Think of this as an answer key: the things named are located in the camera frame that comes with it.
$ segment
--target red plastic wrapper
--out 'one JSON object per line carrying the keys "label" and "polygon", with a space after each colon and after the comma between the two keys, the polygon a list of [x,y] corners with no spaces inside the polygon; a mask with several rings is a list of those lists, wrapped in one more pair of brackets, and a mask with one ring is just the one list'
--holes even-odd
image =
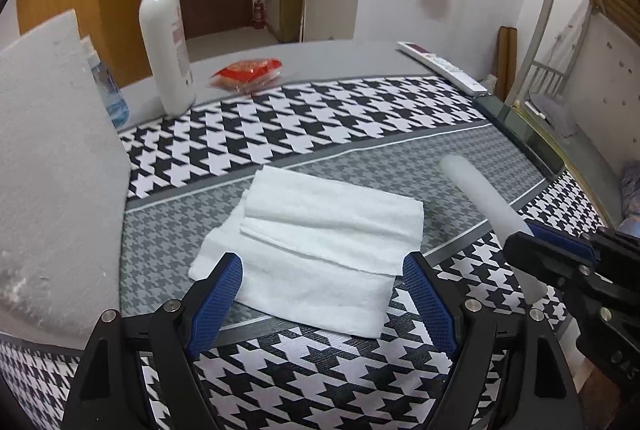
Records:
{"label": "red plastic wrapper", "polygon": [[210,85],[228,91],[251,93],[276,78],[281,67],[282,62],[276,58],[239,60],[215,73]]}

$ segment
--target metal screw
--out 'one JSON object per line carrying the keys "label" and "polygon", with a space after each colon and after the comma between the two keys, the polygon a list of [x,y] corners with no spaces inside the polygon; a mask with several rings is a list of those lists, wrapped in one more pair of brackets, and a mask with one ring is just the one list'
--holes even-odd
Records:
{"label": "metal screw", "polygon": [[609,311],[606,307],[600,308],[600,318],[602,318],[606,322],[610,322],[613,318],[611,311]]}
{"label": "metal screw", "polygon": [[167,300],[164,304],[162,304],[162,308],[168,313],[173,313],[180,309],[180,301],[178,299],[172,298],[171,300]]}
{"label": "metal screw", "polygon": [[482,304],[475,298],[470,298],[465,302],[465,307],[472,313],[477,313],[482,309]]}
{"label": "metal screw", "polygon": [[107,309],[107,311],[102,313],[102,316],[100,317],[100,320],[102,320],[105,323],[113,322],[115,319],[116,319],[116,312],[113,309]]}
{"label": "metal screw", "polygon": [[540,309],[532,309],[529,311],[529,316],[536,322],[542,322],[545,319],[545,314]]}

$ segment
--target white line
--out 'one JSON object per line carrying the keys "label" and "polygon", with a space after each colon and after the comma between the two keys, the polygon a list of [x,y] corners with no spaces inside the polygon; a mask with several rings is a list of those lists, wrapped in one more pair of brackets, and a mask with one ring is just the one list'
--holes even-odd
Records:
{"label": "white line", "polygon": [[[409,139],[400,139],[398,141],[390,141],[388,143],[384,143],[382,145],[374,145],[372,147],[356,147],[354,149],[348,149],[345,150],[343,152],[339,152],[337,154],[333,154],[333,155],[328,155],[325,157],[319,157],[318,159],[313,159],[313,160],[309,160],[309,161],[303,161],[301,163],[292,163],[291,165],[285,165],[282,166],[280,168],[294,168],[297,166],[302,166],[302,165],[309,165],[310,163],[315,163],[316,161],[325,161],[328,159],[332,159],[334,157],[339,157],[351,152],[360,152],[362,150],[372,150],[372,149],[379,149],[380,147],[389,147],[391,145],[398,145],[399,143],[408,143],[409,141],[416,141],[418,139],[426,139],[427,137],[435,137],[435,136],[442,136],[443,134],[452,134],[452,133],[463,133],[464,131],[473,131],[475,129],[484,129],[485,127],[490,127],[492,124],[491,123],[486,123],[484,125],[476,125],[475,127],[466,127],[465,129],[457,129],[455,131],[444,131],[441,133],[433,133],[433,134],[425,134],[424,136],[418,136],[418,137],[411,137]],[[219,188],[221,186],[226,186],[226,185],[231,185],[234,183],[238,183],[240,181],[246,181],[247,179],[253,179],[254,175],[248,175],[248,176],[244,176],[244,177],[238,177],[237,179],[230,179],[229,181],[225,181],[223,183],[216,183],[210,186],[206,186],[204,188],[197,188],[195,190],[191,190],[188,192],[185,192],[183,194],[178,194],[178,195],[174,195],[171,197],[167,197],[165,199],[161,199],[158,201],[155,201],[153,203],[147,203],[146,205],[142,205],[139,206],[137,208],[131,208],[129,210],[126,210],[126,213],[130,213],[130,212],[137,212],[139,210],[143,210],[145,208],[149,208],[151,206],[155,206],[155,205],[161,205],[163,203],[168,203],[169,201],[175,201],[177,199],[181,199],[183,197],[188,197],[191,195],[195,195],[195,194],[199,194],[200,192],[206,192],[207,190],[214,190],[215,188]]]}
{"label": "white line", "polygon": [[220,330],[221,331],[226,331],[227,329],[235,329],[236,327],[242,327],[243,325],[249,325],[249,324],[254,324],[256,322],[262,322],[263,320],[269,320],[270,318],[272,318],[272,317],[269,316],[269,315],[258,316],[257,318],[253,318],[251,320],[245,320],[244,322],[238,322],[237,324],[225,325],[224,327],[221,327]]}
{"label": "white line", "polygon": [[[527,190],[526,192],[523,192],[522,194],[520,194],[518,197],[516,197],[513,201],[511,201],[509,204],[513,205],[516,201],[519,201],[520,199],[522,199],[525,195],[531,193],[534,189],[536,189],[537,187],[539,187],[541,184],[543,184],[543,182],[545,182],[546,179],[541,179],[537,184],[533,185],[529,190]],[[446,243],[442,243],[441,245],[439,245],[438,247],[435,248],[431,248],[431,250],[427,251],[427,253],[423,253],[423,256],[427,256],[430,255],[431,253],[433,253],[434,251],[438,251],[441,248],[444,248],[445,246],[450,245],[452,242],[458,240],[460,237],[464,237],[465,235],[467,235],[469,232],[472,232],[473,230],[475,230],[477,227],[479,227],[480,225],[483,225],[485,222],[487,222],[487,219],[485,219],[484,221],[480,221],[478,224],[476,224],[475,226],[472,226],[471,228],[469,228],[468,230],[465,230],[464,232],[460,233],[460,235],[456,235],[453,239],[448,240]]]}

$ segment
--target blue gripper pad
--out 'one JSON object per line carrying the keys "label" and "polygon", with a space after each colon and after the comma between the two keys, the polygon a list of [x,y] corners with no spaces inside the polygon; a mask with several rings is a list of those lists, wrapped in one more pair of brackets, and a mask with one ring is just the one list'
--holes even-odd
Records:
{"label": "blue gripper pad", "polygon": [[572,253],[588,266],[596,266],[598,264],[596,253],[587,241],[583,242],[577,237],[572,237],[542,223],[527,221],[527,226],[535,238]]}
{"label": "blue gripper pad", "polygon": [[453,318],[444,302],[411,255],[402,264],[404,285],[429,331],[431,342],[437,350],[452,357],[458,350],[454,336]]}
{"label": "blue gripper pad", "polygon": [[186,354],[193,360],[209,350],[242,283],[242,261],[233,255],[191,322]]}

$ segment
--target white towel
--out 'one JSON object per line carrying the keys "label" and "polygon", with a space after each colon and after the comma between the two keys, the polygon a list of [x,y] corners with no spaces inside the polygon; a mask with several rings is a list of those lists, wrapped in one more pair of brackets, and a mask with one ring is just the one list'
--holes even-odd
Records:
{"label": "white towel", "polygon": [[358,271],[282,250],[242,235],[248,192],[229,219],[206,236],[189,277],[204,279],[226,251],[242,260],[236,300],[297,323],[364,338],[378,338],[395,277]]}
{"label": "white towel", "polygon": [[370,273],[402,275],[422,242],[420,201],[272,166],[256,173],[244,214],[244,235]]}

